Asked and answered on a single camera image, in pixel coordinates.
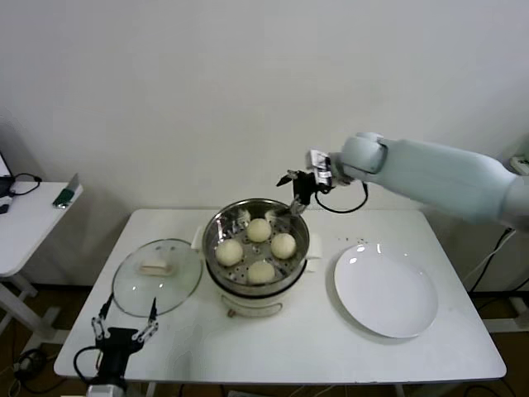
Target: wire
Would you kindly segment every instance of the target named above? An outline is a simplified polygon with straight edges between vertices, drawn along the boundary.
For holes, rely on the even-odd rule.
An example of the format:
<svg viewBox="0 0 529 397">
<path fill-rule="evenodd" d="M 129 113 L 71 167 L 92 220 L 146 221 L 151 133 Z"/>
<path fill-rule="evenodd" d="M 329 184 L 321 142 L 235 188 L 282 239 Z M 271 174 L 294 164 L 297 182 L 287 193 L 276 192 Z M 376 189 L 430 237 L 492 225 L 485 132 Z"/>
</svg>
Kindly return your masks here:
<svg viewBox="0 0 529 397">
<path fill-rule="evenodd" d="M 11 385 L 9 386 L 9 389 L 7 389 L 7 397 L 17 397 L 20 394 L 20 381 L 18 379 L 15 379 Z"/>
<path fill-rule="evenodd" d="M 79 350 L 77 353 L 75 353 L 75 356 L 74 356 L 74 369 L 75 369 L 75 373 L 77 374 L 77 376 L 79 377 L 79 379 L 85 384 L 85 385 L 90 385 L 90 381 L 88 379 L 86 379 L 86 377 L 83 375 L 83 373 L 81 372 L 81 370 L 79 369 L 78 365 L 77 365 L 77 360 L 79 359 L 79 356 L 84 353 L 84 352 L 88 352 L 90 350 L 99 350 L 99 347 L 96 347 L 96 346 L 86 346 L 86 347 L 83 347 L 81 350 Z"/>
<path fill-rule="evenodd" d="M 527 277 L 523 282 L 521 282 L 521 284 L 518 287 L 510 289 L 508 292 L 518 291 L 521 287 L 523 287 L 527 283 L 529 283 L 529 277 Z"/>
<path fill-rule="evenodd" d="M 489 306 L 491 303 L 499 301 L 500 299 L 503 299 L 503 297 L 491 299 L 487 303 L 482 304 L 481 306 L 478 306 L 476 308 L 476 310 L 479 311 L 479 310 L 483 309 L 484 307 Z"/>
<path fill-rule="evenodd" d="M 21 380 L 20 381 L 20 384 L 22 385 L 22 388 L 29 391 L 30 393 L 34 394 L 34 395 L 45 395 L 47 393 L 50 393 L 52 390 L 55 390 L 57 389 L 59 386 L 61 386 L 63 383 L 65 383 L 65 381 L 67 381 L 67 379 L 61 379 L 59 380 L 59 382 L 57 382 L 55 385 L 53 386 L 50 386 L 49 388 L 47 389 L 43 389 L 43 390 L 34 390 L 32 389 L 31 387 L 29 387 L 28 385 L 26 385 L 26 382 L 24 380 Z"/>
<path fill-rule="evenodd" d="M 478 279 L 476 280 L 476 282 L 474 283 L 472 288 L 469 290 L 469 292 L 474 292 L 474 290 L 478 286 L 478 284 L 481 281 L 481 279 L 483 279 L 483 276 L 485 275 L 485 272 L 487 271 L 488 266 L 490 265 L 490 262 L 492 262 L 492 260 L 494 259 L 494 256 L 496 255 L 496 250 L 499 248 L 499 246 L 502 243 L 503 239 L 511 232 L 511 230 L 512 229 L 510 227 L 508 227 L 507 229 L 505 229 L 503 231 L 502 236 L 498 239 L 498 242 L 496 242 L 496 246 L 494 247 L 493 253 L 489 255 L 487 263 L 485 264 L 485 267 L 483 268 L 483 270 L 481 270 L 481 274 L 479 275 Z"/>
<path fill-rule="evenodd" d="M 463 279 L 463 282 L 465 282 L 466 280 L 469 279 L 469 277 L 471 275 L 473 275 L 476 271 L 479 270 L 479 268 L 481 268 L 481 266 L 484 265 L 484 263 L 492 256 L 494 256 L 496 254 L 496 252 L 498 252 L 499 250 L 502 249 L 502 247 L 505 245 L 506 242 L 509 241 L 509 239 L 514 236 L 516 234 L 516 230 L 511 230 L 509 233 L 508 233 L 508 236 L 506 236 L 504 239 L 502 239 L 502 241 L 500 242 L 498 248 L 494 249 L 494 251 L 492 251 L 490 254 L 488 254 L 485 258 L 483 258 L 483 260 L 479 263 L 479 265 L 477 265 L 469 274 L 467 274 L 465 276 L 465 278 Z"/>
<path fill-rule="evenodd" d="M 52 354 L 51 356 L 48 356 L 48 357 L 46 358 L 46 361 L 54 360 L 54 359 L 57 358 L 58 356 L 59 356 L 59 353 Z"/>
<path fill-rule="evenodd" d="M 491 393 L 495 397 L 502 397 L 501 395 L 496 393 L 494 390 L 492 390 L 490 387 L 483 386 L 483 385 L 472 385 L 472 386 L 467 387 L 465 390 L 465 393 L 463 394 L 463 397 L 469 397 L 470 391 L 476 390 L 476 389 L 487 390 L 489 393 Z"/>
<path fill-rule="evenodd" d="M 509 392 L 511 393 L 512 397 L 516 397 L 516 393 L 514 392 L 514 389 L 507 383 L 507 380 L 505 378 L 500 379 L 502 383 L 509 389 Z"/>
<path fill-rule="evenodd" d="M 98 358 L 96 358 L 96 364 L 95 364 L 96 371 L 99 371 L 99 366 L 101 365 L 101 359 L 102 359 L 102 352 L 99 351 Z"/>
<path fill-rule="evenodd" d="M 29 362 L 26 365 L 22 365 L 24 361 Z M 65 383 L 66 379 L 61 379 L 59 382 L 47 387 L 44 390 L 35 390 L 26 384 L 29 379 L 33 379 L 35 376 L 41 373 L 46 363 L 49 361 L 50 360 L 48 360 L 46 354 L 40 349 L 26 350 L 17 359 L 17 366 L 13 371 L 15 379 L 20 381 L 20 385 L 23 389 L 34 395 L 45 395 L 50 393 L 52 390 L 57 389 L 59 386 Z"/>
<path fill-rule="evenodd" d="M 22 192 L 22 193 L 17 193 L 15 191 L 11 191 L 10 195 L 12 197 L 13 196 L 25 196 L 26 194 L 31 193 L 33 190 L 37 190 L 39 188 L 39 186 L 41 186 L 42 178 L 40 176 L 36 176 L 36 175 L 33 175 L 33 174 L 28 174 L 27 172 L 21 172 L 20 174 L 16 174 L 15 176 L 13 176 L 13 179 L 17 179 L 19 176 L 23 176 L 23 175 L 32 177 L 33 180 L 36 182 L 36 186 L 34 186 L 33 188 L 27 190 L 26 192 Z"/>
<path fill-rule="evenodd" d="M 318 204 L 320 204 L 320 207 L 322 207 L 323 209 L 326 209 L 327 211 L 331 212 L 331 213 L 353 213 L 354 211 L 358 211 L 359 209 L 361 209 L 362 207 L 365 206 L 365 203 L 367 203 L 367 200 L 369 198 L 369 189 L 368 189 L 368 185 L 365 183 L 365 182 L 362 182 L 362 187 L 364 188 L 364 193 L 365 193 L 365 198 L 364 198 L 364 201 L 362 203 L 360 203 L 360 205 L 358 207 L 354 207 L 352 209 L 346 209 L 346 210 L 339 210 L 339 209 L 332 209 L 332 208 L 329 208 L 327 207 L 325 204 L 323 204 L 321 201 L 320 201 L 320 198 L 317 197 L 317 194 L 319 192 L 316 192 L 314 194 L 314 198 L 316 199 L 316 202 Z"/>
<path fill-rule="evenodd" d="M 292 397 L 293 395 L 296 395 L 301 389 L 303 389 L 305 386 L 298 387 L 295 391 L 290 393 L 288 397 Z"/>
<path fill-rule="evenodd" d="M 334 387 L 335 386 L 329 386 L 326 389 L 323 389 L 322 391 L 320 391 L 319 393 L 316 393 L 313 397 L 318 397 L 318 395 L 322 395 L 323 393 L 326 393 L 327 391 L 329 391 L 330 389 L 332 389 Z"/>
</svg>

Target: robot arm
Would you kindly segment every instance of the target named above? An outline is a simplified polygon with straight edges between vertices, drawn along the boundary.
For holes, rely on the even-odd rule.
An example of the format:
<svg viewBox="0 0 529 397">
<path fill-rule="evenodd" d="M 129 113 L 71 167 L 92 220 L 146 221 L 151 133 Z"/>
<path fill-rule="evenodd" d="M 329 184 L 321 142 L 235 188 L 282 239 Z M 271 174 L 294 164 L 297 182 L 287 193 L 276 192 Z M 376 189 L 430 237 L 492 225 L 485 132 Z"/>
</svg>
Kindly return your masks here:
<svg viewBox="0 0 529 397">
<path fill-rule="evenodd" d="M 310 151 L 307 167 L 323 193 L 359 179 L 471 222 L 529 229 L 529 178 L 486 155 L 360 133 L 340 153 Z"/>
<path fill-rule="evenodd" d="M 101 307 L 99 315 L 92 318 L 92 328 L 95 336 L 95 345 L 84 347 L 74 357 L 74 369 L 79 378 L 88 386 L 87 397 L 124 397 L 127 391 L 125 381 L 126 365 L 132 354 L 139 352 L 158 331 L 156 316 L 156 298 L 150 308 L 147 326 L 143 330 L 133 328 L 107 328 L 105 321 L 108 310 L 112 305 L 113 294 Z M 77 360 L 83 352 L 99 350 L 102 359 L 98 366 L 97 375 L 88 380 L 79 370 Z"/>
</svg>

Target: white robotic arm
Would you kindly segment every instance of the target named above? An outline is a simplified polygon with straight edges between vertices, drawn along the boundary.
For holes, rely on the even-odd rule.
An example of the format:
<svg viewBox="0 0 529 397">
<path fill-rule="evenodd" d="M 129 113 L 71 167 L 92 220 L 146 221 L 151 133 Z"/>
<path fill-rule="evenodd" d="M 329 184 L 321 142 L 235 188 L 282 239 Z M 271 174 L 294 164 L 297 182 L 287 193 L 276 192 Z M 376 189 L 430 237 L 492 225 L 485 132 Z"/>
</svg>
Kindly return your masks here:
<svg viewBox="0 0 529 397">
<path fill-rule="evenodd" d="M 359 179 L 471 222 L 529 230 L 529 178 L 486 155 L 360 133 L 340 153 L 310 151 L 307 167 L 318 191 Z"/>
</svg>

